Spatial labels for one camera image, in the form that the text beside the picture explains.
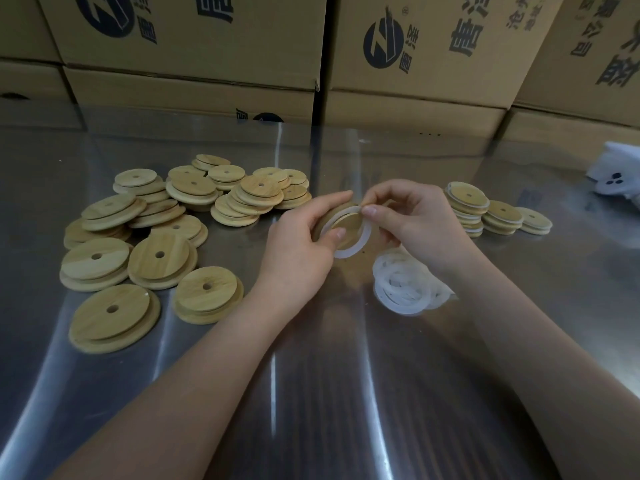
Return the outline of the person's right forearm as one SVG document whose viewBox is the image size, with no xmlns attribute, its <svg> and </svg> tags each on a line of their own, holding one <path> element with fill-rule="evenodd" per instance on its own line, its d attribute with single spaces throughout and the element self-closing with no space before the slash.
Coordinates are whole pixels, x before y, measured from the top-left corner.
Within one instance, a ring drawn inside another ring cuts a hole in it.
<svg viewBox="0 0 640 480">
<path fill-rule="evenodd" d="M 530 416 L 563 480 L 640 480 L 640 398 L 473 244 L 443 281 Z"/>
</svg>

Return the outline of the round bamboo lid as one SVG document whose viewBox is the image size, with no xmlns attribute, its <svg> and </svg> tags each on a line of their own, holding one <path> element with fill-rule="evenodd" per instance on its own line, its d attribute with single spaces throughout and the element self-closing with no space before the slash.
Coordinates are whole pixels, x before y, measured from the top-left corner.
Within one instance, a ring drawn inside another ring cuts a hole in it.
<svg viewBox="0 0 640 480">
<path fill-rule="evenodd" d="M 372 225 L 363 217 L 361 207 L 352 201 L 332 209 L 320 218 L 311 230 L 312 240 L 318 241 L 335 228 L 343 228 L 346 231 L 334 252 L 337 259 L 357 254 L 366 245 L 372 232 Z"/>
</svg>

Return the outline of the pile of plain bamboo lids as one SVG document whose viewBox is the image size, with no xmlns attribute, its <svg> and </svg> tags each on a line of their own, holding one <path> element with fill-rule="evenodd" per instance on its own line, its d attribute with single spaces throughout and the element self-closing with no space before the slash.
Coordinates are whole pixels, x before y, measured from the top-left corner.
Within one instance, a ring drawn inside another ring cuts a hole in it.
<svg viewBox="0 0 640 480">
<path fill-rule="evenodd" d="M 156 292 L 173 288 L 170 308 L 180 320 L 219 321 L 242 301 L 244 285 L 224 267 L 198 267 L 209 227 L 196 213 L 230 228 L 252 226 L 272 210 L 309 201 L 308 187 L 299 169 L 247 173 L 202 153 L 165 178 L 147 168 L 117 174 L 115 194 L 89 205 L 65 228 L 60 282 L 91 294 L 72 316 L 69 342 L 89 355 L 133 345 L 161 316 Z"/>
</svg>

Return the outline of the person's left hand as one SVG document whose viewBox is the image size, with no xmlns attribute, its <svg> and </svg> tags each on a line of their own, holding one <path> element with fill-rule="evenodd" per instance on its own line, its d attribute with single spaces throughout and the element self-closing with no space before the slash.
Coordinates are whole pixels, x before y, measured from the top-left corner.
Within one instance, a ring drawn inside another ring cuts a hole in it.
<svg viewBox="0 0 640 480">
<path fill-rule="evenodd" d="M 302 220 L 299 206 L 270 227 L 258 278 L 250 292 L 269 310 L 293 317 L 324 284 L 346 231 L 333 229 L 314 242 L 311 230 L 317 221 Z"/>
</svg>

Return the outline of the person's right hand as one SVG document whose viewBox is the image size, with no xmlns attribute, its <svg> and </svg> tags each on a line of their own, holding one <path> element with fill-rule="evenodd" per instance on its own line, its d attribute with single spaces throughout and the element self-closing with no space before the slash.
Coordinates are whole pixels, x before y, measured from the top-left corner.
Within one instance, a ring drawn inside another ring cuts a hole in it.
<svg viewBox="0 0 640 480">
<path fill-rule="evenodd" d="M 403 226 L 378 226 L 389 242 L 401 244 L 443 281 L 483 258 L 436 185 L 392 179 L 370 188 L 361 206 L 382 205 L 407 216 Z"/>
</svg>

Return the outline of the person's left forearm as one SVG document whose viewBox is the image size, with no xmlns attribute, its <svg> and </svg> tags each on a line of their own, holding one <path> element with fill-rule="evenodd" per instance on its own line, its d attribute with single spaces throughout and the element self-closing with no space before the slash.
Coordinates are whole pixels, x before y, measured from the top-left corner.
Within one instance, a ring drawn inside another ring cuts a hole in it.
<svg viewBox="0 0 640 480">
<path fill-rule="evenodd" d="M 203 480 L 264 355 L 318 290 L 255 285 L 49 480 Z"/>
</svg>

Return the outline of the stack of ringed bamboo lids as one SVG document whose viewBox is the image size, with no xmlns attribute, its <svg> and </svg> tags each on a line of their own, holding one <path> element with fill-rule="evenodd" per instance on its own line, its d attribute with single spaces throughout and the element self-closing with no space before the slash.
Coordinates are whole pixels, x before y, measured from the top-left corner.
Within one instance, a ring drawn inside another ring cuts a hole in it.
<svg viewBox="0 0 640 480">
<path fill-rule="evenodd" d="M 522 231 L 541 236 L 549 234 L 553 227 L 551 220 L 539 212 L 490 200 L 482 190 L 464 182 L 448 183 L 444 195 L 471 239 L 485 232 L 510 236 Z"/>
</svg>

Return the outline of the stack of brown cardboard boxes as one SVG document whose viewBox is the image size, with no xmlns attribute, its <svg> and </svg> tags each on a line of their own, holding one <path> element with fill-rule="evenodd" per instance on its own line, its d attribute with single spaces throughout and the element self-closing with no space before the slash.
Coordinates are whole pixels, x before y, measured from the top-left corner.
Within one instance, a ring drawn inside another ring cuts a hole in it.
<svg viewBox="0 0 640 480">
<path fill-rule="evenodd" d="M 564 0 L 0 0 L 2 93 L 489 136 Z"/>
</svg>

